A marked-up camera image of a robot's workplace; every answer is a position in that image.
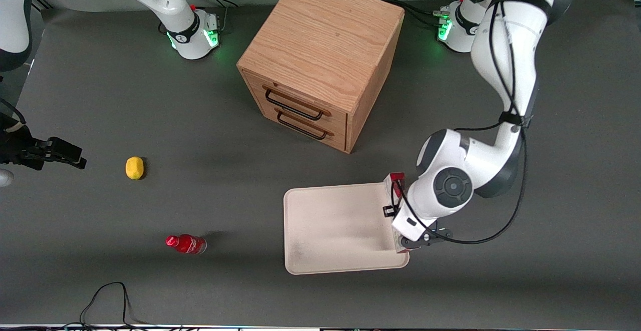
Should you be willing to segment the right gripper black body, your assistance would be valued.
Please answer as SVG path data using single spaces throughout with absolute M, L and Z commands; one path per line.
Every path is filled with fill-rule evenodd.
M 29 128 L 13 117 L 2 115 L 1 164 L 21 165 L 21 152 L 44 152 Z

